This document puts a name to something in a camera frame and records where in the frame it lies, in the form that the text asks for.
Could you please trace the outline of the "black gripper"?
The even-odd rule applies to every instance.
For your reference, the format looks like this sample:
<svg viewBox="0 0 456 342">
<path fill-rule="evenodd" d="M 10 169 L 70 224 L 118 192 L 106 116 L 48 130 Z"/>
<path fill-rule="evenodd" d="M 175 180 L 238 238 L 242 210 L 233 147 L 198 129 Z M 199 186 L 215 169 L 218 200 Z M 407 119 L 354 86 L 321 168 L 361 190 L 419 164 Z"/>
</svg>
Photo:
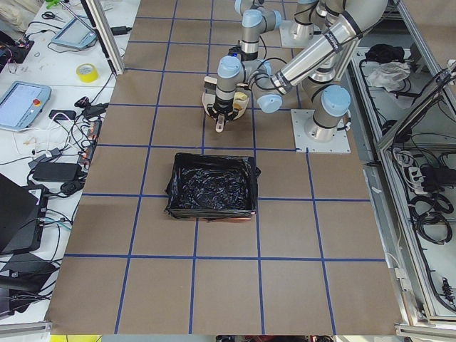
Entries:
<svg viewBox="0 0 456 342">
<path fill-rule="evenodd" d="M 241 46 L 233 46 L 228 50 L 228 55 L 239 57 L 242 62 L 248 61 L 248 54 L 242 50 Z"/>
<path fill-rule="evenodd" d="M 206 105 L 209 117 L 217 119 L 219 115 L 224 115 L 225 121 L 236 120 L 239 116 L 239 110 L 234 109 L 234 99 L 224 100 L 215 96 L 214 102 Z"/>
</svg>

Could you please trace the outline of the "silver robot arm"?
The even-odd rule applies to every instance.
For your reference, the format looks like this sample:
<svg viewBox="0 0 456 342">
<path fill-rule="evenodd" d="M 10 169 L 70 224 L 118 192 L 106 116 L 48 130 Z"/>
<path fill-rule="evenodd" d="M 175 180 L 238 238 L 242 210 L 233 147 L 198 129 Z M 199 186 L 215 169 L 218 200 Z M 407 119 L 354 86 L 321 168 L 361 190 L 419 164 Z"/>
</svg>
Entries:
<svg viewBox="0 0 456 342">
<path fill-rule="evenodd" d="M 242 17 L 242 37 L 229 53 L 242 61 L 258 58 L 262 35 L 275 30 L 280 33 L 283 47 L 307 47 L 314 38 L 317 19 L 326 15 L 323 1 L 298 1 L 290 21 L 283 20 L 278 11 L 267 9 L 263 1 L 235 1 L 234 10 Z"/>
<path fill-rule="evenodd" d="M 258 47 L 263 33 L 280 27 L 281 14 L 265 9 L 262 1 L 236 1 L 234 9 L 242 16 L 240 55 L 220 59 L 214 100 L 204 105 L 205 113 L 216 121 L 216 130 L 221 132 L 227 121 L 240 116 L 234 107 L 240 86 L 257 95 L 257 104 L 264 113 L 274 113 L 280 109 L 283 96 L 306 77 L 324 74 L 333 79 L 338 55 L 381 20 L 387 5 L 387 1 L 299 1 L 296 24 L 311 29 L 316 19 L 323 18 L 323 31 L 279 71 L 272 73 L 266 67 L 266 60 L 259 60 Z"/>
</svg>

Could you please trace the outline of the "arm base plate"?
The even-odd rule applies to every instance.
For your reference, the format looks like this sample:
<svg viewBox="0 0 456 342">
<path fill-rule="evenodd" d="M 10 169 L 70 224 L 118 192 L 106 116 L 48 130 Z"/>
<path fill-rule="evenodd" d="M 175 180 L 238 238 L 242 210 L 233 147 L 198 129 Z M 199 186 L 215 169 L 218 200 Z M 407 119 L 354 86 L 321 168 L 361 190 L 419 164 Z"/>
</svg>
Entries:
<svg viewBox="0 0 456 342">
<path fill-rule="evenodd" d="M 284 48 L 306 48 L 320 35 L 321 30 L 316 25 L 301 25 L 295 21 L 282 21 L 279 27 L 281 46 Z"/>
<path fill-rule="evenodd" d="M 314 122 L 314 110 L 292 109 L 295 151 L 320 154 L 350 154 L 346 125 L 339 120 L 336 128 L 322 128 Z"/>
</svg>

